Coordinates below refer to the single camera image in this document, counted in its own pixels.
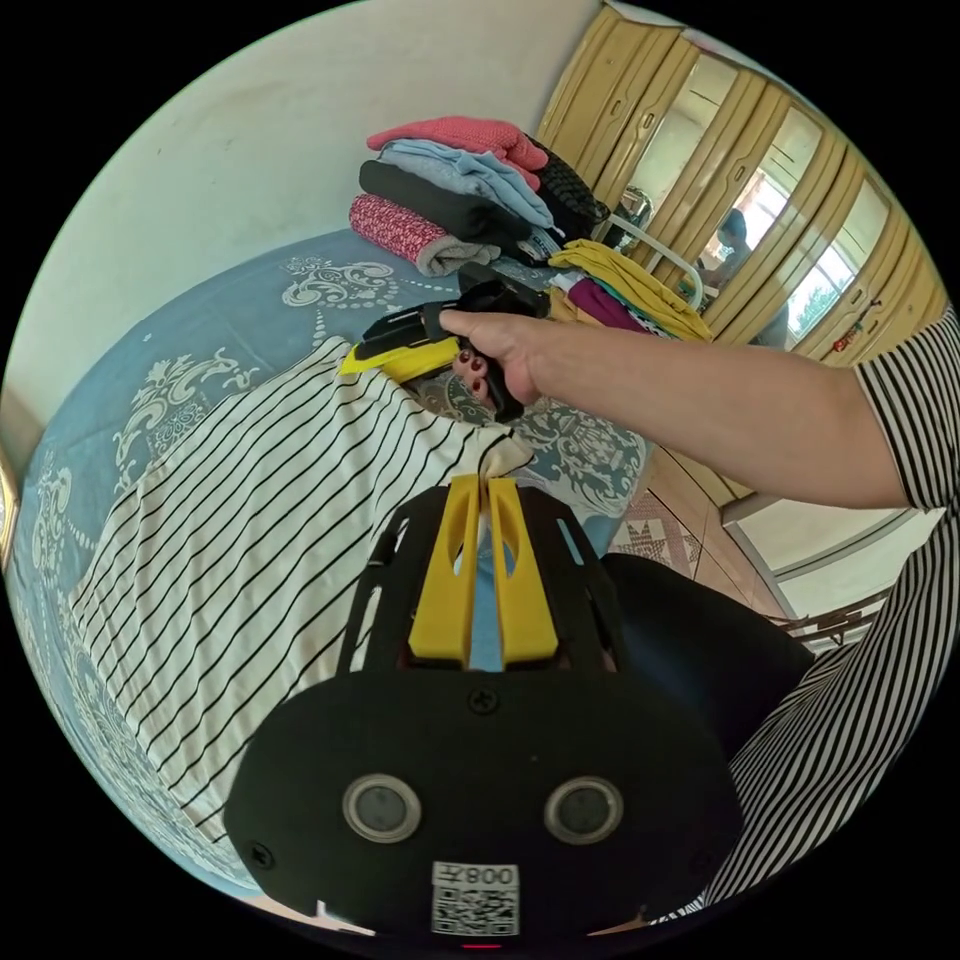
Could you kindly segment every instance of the sticker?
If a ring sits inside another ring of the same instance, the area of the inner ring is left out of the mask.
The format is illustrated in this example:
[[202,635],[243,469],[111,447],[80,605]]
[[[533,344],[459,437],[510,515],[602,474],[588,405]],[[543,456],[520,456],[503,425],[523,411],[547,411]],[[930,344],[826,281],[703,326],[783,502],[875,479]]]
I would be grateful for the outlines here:
[[520,871],[516,866],[434,863],[431,929],[458,937],[520,933]]

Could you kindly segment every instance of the yellow fabric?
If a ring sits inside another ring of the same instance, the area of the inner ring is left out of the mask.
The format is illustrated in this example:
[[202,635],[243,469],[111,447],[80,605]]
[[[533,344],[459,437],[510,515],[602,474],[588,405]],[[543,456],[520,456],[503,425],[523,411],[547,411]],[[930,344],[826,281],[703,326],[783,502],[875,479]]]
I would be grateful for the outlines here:
[[609,284],[628,303],[681,340],[712,340],[710,328],[679,294],[623,254],[595,240],[574,240],[550,258],[552,267],[577,267]]
[[570,298],[558,287],[550,288],[550,317],[560,323],[585,323],[592,327],[603,324],[570,302]]

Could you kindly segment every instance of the qr code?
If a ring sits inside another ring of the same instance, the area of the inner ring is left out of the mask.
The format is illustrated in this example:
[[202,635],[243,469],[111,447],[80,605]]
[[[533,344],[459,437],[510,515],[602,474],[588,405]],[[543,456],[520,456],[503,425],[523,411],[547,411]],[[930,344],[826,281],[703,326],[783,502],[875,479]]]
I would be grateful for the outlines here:
[[433,932],[465,937],[509,937],[520,932],[520,891],[434,887]]

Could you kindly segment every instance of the camera lens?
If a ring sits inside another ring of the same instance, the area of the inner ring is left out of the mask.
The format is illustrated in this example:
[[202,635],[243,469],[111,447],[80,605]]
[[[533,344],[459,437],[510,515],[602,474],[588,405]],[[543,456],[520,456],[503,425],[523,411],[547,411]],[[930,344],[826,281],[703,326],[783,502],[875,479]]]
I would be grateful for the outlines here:
[[578,777],[558,787],[547,800],[544,822],[563,843],[599,843],[617,829],[623,798],[612,783],[598,777]]
[[350,827],[374,843],[398,843],[420,825],[420,801],[402,780],[371,774],[355,780],[343,795]]

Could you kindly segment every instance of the blue bedspread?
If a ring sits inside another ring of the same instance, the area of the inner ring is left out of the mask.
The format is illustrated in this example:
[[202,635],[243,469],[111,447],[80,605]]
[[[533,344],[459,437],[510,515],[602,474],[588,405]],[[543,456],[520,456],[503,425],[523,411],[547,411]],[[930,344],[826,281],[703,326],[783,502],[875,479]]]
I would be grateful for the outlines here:
[[[495,266],[539,287],[555,272],[507,260]],[[66,598],[119,494],[217,403],[286,370],[328,336],[354,340],[383,313],[455,295],[456,278],[424,278],[349,230],[272,251],[137,324],[72,391],[31,462],[6,581],[37,681],[74,750],[120,810],[184,869],[225,893],[249,896],[257,887],[232,848],[207,844],[159,785],[81,650]],[[486,416],[450,375],[420,394],[450,416]],[[646,442],[547,401],[517,430],[536,453],[518,481],[570,503],[594,546],[605,550],[643,469]],[[497,656],[489,550],[485,560],[474,662],[491,667]]]

